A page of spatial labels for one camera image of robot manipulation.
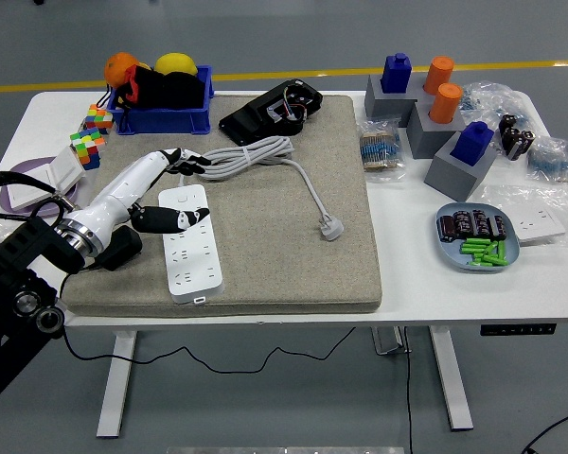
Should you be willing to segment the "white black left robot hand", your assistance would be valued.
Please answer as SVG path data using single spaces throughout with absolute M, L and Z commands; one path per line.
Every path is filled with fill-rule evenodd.
M 114 228 L 129 220 L 129 210 L 167 171 L 204 173 L 211 161 L 186 148 L 150 152 L 134 161 L 105 186 L 90 204 L 64 216 L 63 229 L 83 234 L 97 252 L 110 243 Z

